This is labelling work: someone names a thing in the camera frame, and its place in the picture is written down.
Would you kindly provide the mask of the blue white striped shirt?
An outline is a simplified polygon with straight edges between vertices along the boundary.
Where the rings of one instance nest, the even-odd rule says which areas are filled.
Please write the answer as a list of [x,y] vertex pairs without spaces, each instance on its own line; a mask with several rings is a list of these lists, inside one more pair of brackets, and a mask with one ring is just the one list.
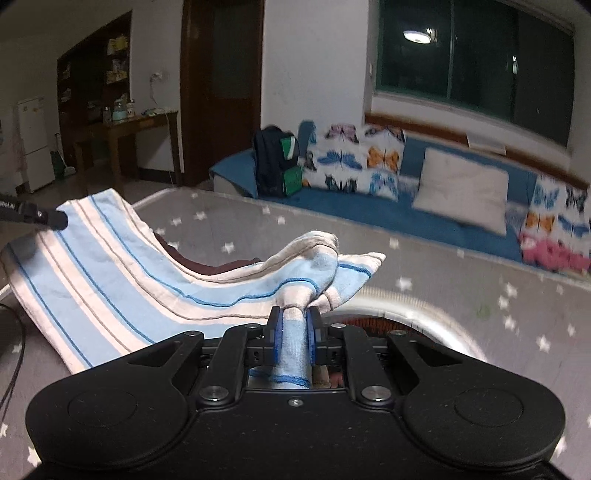
[[63,205],[68,225],[7,244],[1,264],[24,311],[71,373],[187,330],[216,338],[281,316],[276,365],[256,380],[311,387],[307,314],[346,303],[378,271],[380,252],[346,255],[334,234],[310,231],[266,260],[221,273],[174,259],[129,203],[107,190]]

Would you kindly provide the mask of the white refrigerator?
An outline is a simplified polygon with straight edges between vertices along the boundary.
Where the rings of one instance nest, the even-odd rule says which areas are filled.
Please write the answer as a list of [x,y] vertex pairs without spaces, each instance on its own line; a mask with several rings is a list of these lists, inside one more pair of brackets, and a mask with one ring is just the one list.
[[17,104],[20,138],[26,160],[26,183],[35,192],[55,180],[45,124],[43,98]]

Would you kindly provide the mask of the black round induction cooktop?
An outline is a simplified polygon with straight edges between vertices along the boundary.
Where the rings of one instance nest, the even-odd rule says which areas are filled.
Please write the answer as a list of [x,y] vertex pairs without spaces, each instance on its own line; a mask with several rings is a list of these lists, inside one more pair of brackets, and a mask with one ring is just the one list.
[[362,328],[370,337],[383,338],[394,330],[421,335],[421,332],[396,320],[376,316],[345,316],[331,319],[329,323],[342,323]]

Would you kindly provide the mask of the dark wooden desk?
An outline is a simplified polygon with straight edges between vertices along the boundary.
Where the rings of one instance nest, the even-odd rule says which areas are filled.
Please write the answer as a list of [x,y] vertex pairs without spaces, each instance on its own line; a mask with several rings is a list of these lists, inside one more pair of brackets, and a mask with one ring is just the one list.
[[89,194],[86,168],[81,145],[93,139],[106,141],[109,148],[109,163],[114,178],[114,188],[121,197],[125,197],[123,176],[121,171],[120,143],[127,138],[135,139],[139,133],[166,128],[170,142],[173,182],[180,187],[183,185],[183,173],[180,166],[180,147],[178,135],[178,112],[164,111],[156,115],[135,116],[131,119],[111,124],[92,124],[84,127],[72,128],[69,142],[73,147],[76,159],[76,177],[83,196]]

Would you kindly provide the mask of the teal jar on desk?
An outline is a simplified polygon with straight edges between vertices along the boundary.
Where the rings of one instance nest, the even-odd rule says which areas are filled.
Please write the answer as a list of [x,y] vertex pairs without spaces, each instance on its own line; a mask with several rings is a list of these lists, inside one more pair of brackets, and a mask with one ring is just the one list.
[[127,118],[126,103],[123,98],[116,99],[111,114],[113,123],[122,122]]

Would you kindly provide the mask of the dark wooden bookshelf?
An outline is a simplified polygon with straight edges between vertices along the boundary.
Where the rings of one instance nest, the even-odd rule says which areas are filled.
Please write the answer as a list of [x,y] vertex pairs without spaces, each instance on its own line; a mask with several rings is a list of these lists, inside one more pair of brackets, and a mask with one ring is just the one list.
[[57,100],[64,159],[75,163],[72,132],[99,124],[105,109],[129,95],[132,13],[112,20],[57,60]]

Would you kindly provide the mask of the blue sofa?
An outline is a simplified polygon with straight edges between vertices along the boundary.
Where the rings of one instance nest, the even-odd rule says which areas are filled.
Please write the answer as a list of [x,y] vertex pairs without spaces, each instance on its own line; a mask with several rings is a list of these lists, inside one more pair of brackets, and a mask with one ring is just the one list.
[[590,192],[393,125],[276,126],[211,168],[272,200],[549,271],[590,270]]

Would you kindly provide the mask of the left butterfly pillow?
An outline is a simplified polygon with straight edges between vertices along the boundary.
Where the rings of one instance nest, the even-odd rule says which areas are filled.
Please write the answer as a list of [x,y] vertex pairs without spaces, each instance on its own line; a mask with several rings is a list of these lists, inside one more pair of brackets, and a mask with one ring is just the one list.
[[406,136],[393,126],[332,124],[312,129],[301,158],[303,185],[396,201]]

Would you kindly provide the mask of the butterfly pillow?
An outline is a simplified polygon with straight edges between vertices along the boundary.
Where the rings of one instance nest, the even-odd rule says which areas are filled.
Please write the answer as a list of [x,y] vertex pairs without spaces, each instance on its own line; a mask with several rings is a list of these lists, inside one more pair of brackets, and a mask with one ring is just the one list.
[[303,185],[396,201],[406,136],[393,126],[332,124],[312,129],[301,158]]
[[590,190],[539,176],[521,234],[549,238],[590,257]]

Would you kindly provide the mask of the dark backpack with green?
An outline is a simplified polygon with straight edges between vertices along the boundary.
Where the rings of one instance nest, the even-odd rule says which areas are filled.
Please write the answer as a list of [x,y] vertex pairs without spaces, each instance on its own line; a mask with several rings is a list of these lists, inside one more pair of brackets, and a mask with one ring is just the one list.
[[300,144],[293,133],[270,125],[256,132],[252,146],[259,195],[290,197],[301,190]]

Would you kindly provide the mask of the grey star tablecloth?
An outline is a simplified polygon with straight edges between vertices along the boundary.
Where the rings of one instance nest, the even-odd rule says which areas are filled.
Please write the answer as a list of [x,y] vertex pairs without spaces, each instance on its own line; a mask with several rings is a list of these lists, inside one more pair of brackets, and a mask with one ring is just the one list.
[[566,409],[555,464],[590,475],[590,288],[506,259],[416,239],[311,211],[190,189],[142,196],[135,211],[184,257],[217,265],[264,258],[311,230],[335,234],[348,253],[380,251],[384,266],[346,303],[419,326],[430,308],[443,331],[461,326],[462,344],[495,365],[550,388]]

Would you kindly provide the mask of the beige plain pillow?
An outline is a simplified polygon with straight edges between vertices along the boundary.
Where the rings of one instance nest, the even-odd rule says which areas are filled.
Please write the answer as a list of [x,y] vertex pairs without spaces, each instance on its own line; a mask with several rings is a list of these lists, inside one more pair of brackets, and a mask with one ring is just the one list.
[[413,208],[504,237],[508,187],[502,169],[428,148]]

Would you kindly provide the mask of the pink plush toy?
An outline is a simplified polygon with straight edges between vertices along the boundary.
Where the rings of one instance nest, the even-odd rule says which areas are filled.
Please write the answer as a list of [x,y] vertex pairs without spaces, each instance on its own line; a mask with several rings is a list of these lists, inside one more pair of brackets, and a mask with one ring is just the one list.
[[546,270],[586,274],[590,271],[590,257],[576,253],[549,238],[536,239],[528,234],[519,237],[522,258],[525,263]]

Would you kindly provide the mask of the right butterfly pillow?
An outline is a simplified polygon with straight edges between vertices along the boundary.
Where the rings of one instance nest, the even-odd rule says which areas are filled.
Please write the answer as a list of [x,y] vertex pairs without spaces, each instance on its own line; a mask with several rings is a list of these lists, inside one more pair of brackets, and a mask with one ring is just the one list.
[[549,238],[590,257],[590,190],[539,176],[521,234]]

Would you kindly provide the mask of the dark wooden door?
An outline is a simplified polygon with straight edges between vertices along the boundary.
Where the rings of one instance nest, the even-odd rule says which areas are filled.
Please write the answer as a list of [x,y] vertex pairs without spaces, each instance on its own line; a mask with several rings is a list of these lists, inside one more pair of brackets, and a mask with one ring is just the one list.
[[180,44],[183,184],[252,147],[262,111],[263,1],[185,1]]

